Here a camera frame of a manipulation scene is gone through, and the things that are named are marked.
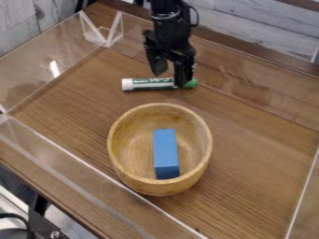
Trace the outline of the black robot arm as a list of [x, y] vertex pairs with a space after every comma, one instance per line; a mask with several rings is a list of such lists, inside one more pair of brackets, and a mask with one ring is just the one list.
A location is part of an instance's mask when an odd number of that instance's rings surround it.
[[173, 82], [182, 88], [193, 78], [196, 49], [189, 43], [197, 10], [184, 0], [150, 0], [152, 30], [144, 30], [144, 50], [152, 73], [160, 76], [172, 62]]

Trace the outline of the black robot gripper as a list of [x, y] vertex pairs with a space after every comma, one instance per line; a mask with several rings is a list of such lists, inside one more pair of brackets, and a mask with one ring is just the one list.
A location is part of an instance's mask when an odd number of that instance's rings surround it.
[[160, 76], [174, 66], [174, 85], [181, 88], [193, 77], [196, 50], [189, 43], [192, 22], [189, 12], [165, 12], [150, 14], [152, 30], [144, 30], [144, 49], [152, 73]]

